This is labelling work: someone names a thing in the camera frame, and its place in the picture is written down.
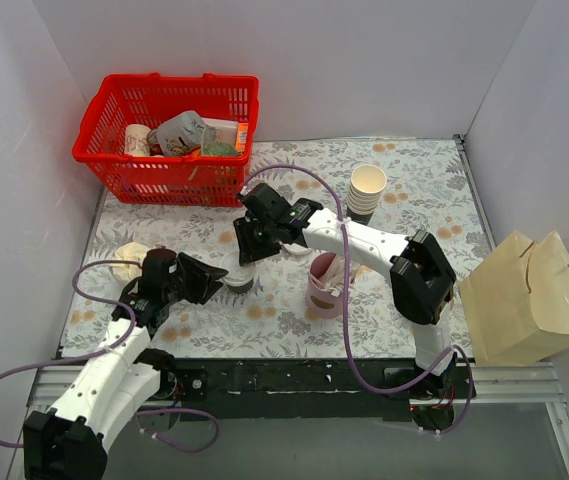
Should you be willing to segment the white plastic cup lid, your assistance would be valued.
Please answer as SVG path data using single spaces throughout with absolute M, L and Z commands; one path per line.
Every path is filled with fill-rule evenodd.
M 226 282 L 246 282 L 250 279 L 254 280 L 256 267 L 253 263 L 246 265 L 240 264 L 240 253 L 234 251 L 226 254 L 221 260 L 219 266 L 227 271 L 227 274 L 222 278 Z

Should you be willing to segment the black single paper cup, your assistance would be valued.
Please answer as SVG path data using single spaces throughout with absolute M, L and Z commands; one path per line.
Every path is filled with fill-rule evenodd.
M 242 295 L 249 292 L 253 288 L 254 280 L 250 279 L 246 282 L 226 282 L 227 288 L 234 294 Z

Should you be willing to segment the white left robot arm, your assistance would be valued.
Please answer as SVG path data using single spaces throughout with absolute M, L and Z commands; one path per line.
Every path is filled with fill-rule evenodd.
M 164 248 L 149 250 L 137 266 L 141 273 L 113 302 L 96 353 L 47 411 L 26 419 L 26 478 L 99 479 L 115 439 L 146 401 L 167 401 L 167 414 L 193 416 L 181 402 L 205 397 L 204 370 L 181 368 L 150 343 L 174 304 L 205 304 L 227 270 Z

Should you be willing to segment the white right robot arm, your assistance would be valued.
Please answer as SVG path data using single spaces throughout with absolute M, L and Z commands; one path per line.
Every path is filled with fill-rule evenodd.
M 435 237 L 412 236 L 340 221 L 320 203 L 302 198 L 289 203 L 265 183 L 243 190 L 237 199 L 244 216 L 234 221 L 239 263 L 278 254 L 283 245 L 349 255 L 349 260 L 379 273 L 390 284 L 395 309 L 412 323 L 418 389 L 439 397 L 453 384 L 454 358 L 448 314 L 456 275 Z

